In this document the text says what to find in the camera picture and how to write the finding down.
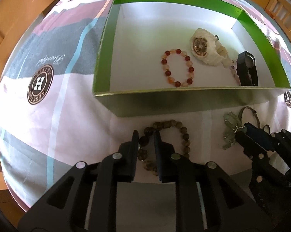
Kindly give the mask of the patterned bed sheet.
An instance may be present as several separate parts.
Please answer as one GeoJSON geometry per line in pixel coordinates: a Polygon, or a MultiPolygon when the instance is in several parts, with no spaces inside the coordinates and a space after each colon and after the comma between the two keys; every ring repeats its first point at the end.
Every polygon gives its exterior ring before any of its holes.
{"type": "Polygon", "coordinates": [[[76,162],[101,161],[157,121],[188,128],[190,158],[228,174],[250,168],[235,145],[224,151],[224,109],[118,118],[92,94],[94,66],[112,0],[57,4],[14,50],[0,82],[0,159],[5,182],[25,210],[76,162]]]}

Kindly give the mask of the wooden headboard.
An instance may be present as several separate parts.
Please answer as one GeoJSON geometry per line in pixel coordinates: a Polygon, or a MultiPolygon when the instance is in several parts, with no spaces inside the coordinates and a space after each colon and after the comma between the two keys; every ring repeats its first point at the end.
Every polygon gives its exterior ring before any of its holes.
{"type": "Polygon", "coordinates": [[[0,0],[0,59],[6,60],[25,31],[56,0],[0,0]]]}

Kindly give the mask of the black wrist watch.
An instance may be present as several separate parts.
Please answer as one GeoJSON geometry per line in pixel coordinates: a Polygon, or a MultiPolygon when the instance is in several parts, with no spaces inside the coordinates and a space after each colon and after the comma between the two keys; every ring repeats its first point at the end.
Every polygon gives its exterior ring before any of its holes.
{"type": "Polygon", "coordinates": [[[248,51],[238,55],[236,72],[241,86],[258,86],[255,57],[248,51]]]}

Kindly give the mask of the green cardboard box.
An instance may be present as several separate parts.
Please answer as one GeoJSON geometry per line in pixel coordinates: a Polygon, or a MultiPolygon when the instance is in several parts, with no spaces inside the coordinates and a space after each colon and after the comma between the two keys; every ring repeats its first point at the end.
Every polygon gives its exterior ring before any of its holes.
{"type": "Polygon", "coordinates": [[[290,89],[266,36],[221,0],[113,0],[94,69],[93,94],[118,117],[207,111],[267,102],[290,89]],[[209,66],[191,52],[203,28],[233,64],[209,66]],[[241,86],[238,55],[255,57],[258,86],[241,86]]]}

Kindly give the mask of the white wrist watch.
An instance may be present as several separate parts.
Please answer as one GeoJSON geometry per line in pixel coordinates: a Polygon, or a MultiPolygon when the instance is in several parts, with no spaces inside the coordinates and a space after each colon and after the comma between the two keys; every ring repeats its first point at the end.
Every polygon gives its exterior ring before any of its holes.
{"type": "Polygon", "coordinates": [[[228,56],[227,49],[216,36],[203,28],[197,28],[190,38],[191,52],[198,60],[209,66],[222,64],[225,68],[233,62],[228,56]]]}

